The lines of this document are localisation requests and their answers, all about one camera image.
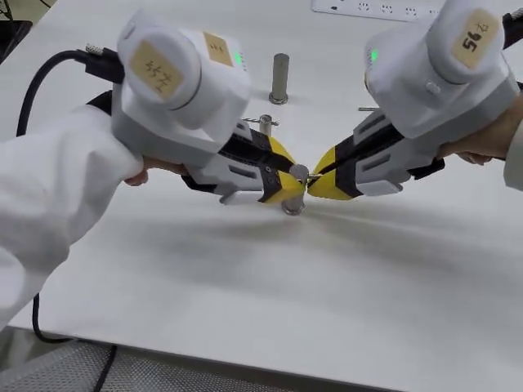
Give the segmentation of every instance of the electrical outlet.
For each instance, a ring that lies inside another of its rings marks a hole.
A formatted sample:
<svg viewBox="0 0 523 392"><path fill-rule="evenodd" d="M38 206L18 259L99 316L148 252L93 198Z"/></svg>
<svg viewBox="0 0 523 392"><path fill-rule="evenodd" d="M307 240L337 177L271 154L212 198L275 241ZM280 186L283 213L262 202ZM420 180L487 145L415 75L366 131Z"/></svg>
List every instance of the electrical outlet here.
<svg viewBox="0 0 523 392"><path fill-rule="evenodd" d="M392 13L392 5L391 4L382 4L381 10L383 14L390 15Z"/></svg>
<svg viewBox="0 0 523 392"><path fill-rule="evenodd" d="M409 17L411 19L418 18L418 10L416 9L416 7L406 7L405 14L407 15L407 17Z"/></svg>
<svg viewBox="0 0 523 392"><path fill-rule="evenodd" d="M370 11L370 4L368 4L367 2L360 2L360 4L358 4L358 10L362 12Z"/></svg>
<svg viewBox="0 0 523 392"><path fill-rule="evenodd" d="M435 19L440 13L440 4L441 0L312 0L312 11L415 22L422 18Z"/></svg>

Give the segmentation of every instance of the table surface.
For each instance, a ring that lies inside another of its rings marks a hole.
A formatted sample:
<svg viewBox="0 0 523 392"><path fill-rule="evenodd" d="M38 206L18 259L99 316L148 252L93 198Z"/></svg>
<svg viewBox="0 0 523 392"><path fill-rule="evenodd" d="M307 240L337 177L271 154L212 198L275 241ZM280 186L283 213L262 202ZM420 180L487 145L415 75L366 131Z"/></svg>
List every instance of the table surface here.
<svg viewBox="0 0 523 392"><path fill-rule="evenodd" d="M237 37L253 78L246 116L314 166L372 105L362 49L394 22L317 14L304 0L147 0L173 25ZM114 47L136 0L60 0L0 68L1 137L52 54ZM517 8L503 2L504 11ZM272 56L291 56L289 103L266 100ZM507 54L516 76L523 56ZM110 86L75 63L53 71L30 127ZM223 207L154 172L122 186L42 291L47 332L412 391L519 390L523 195L503 166L448 168L399 195L307 199L306 212ZM12 321L30 327L29 307Z"/></svg>

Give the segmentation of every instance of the metal rod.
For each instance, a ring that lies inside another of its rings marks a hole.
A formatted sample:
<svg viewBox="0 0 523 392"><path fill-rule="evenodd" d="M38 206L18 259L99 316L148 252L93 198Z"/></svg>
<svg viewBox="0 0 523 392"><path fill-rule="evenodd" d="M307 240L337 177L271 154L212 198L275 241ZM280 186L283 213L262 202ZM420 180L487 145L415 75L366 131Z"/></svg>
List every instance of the metal rod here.
<svg viewBox="0 0 523 392"><path fill-rule="evenodd" d="M255 124L259 124L261 123L262 121L259 119L255 119L255 118L242 118L242 120L244 120L246 123L255 123ZM279 126L279 122L277 121L273 121L270 123L273 127L277 127Z"/></svg>
<svg viewBox="0 0 523 392"><path fill-rule="evenodd" d="M284 105L288 102L287 81L288 64L290 57L284 53L278 53L272 68L272 92L269 101L274 105Z"/></svg>
<svg viewBox="0 0 523 392"><path fill-rule="evenodd" d="M309 179L309 169L304 165L294 165L288 171L289 174L294 176L298 181L306 184ZM281 209L287 215L298 216L305 209L305 203L303 202L303 194L295 198L290 198L281 203Z"/></svg>
<svg viewBox="0 0 523 392"><path fill-rule="evenodd" d="M269 114L260 117L260 133L267 136L272 134L272 117Z"/></svg>

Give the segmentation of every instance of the handwritten label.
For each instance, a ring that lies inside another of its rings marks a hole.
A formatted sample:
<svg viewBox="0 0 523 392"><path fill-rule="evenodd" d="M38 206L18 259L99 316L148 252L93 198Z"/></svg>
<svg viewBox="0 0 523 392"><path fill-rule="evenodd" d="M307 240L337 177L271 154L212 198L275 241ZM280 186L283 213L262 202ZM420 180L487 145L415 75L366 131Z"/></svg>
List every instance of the handwritten label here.
<svg viewBox="0 0 523 392"><path fill-rule="evenodd" d="M226 40L209 33L203 33L203 36L205 37L211 60L232 67L232 59L230 58Z"/></svg>
<svg viewBox="0 0 523 392"><path fill-rule="evenodd" d="M454 43L452 55L469 69L475 69L483 59L499 30L499 20L478 8L468 17L463 33Z"/></svg>
<svg viewBox="0 0 523 392"><path fill-rule="evenodd" d="M170 98L183 82L181 72L147 41L142 41L134 52L131 69L163 100Z"/></svg>

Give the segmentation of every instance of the white sleeve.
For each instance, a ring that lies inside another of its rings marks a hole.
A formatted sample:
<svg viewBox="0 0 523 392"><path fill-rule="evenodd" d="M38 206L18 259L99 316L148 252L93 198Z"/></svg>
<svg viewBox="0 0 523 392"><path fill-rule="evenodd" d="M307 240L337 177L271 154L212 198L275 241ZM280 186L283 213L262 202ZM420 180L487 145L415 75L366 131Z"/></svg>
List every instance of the white sleeve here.
<svg viewBox="0 0 523 392"><path fill-rule="evenodd" d="M508 149L503 176L508 187L523 190L523 122Z"/></svg>
<svg viewBox="0 0 523 392"><path fill-rule="evenodd" d="M0 144L0 331L142 165L88 105Z"/></svg>

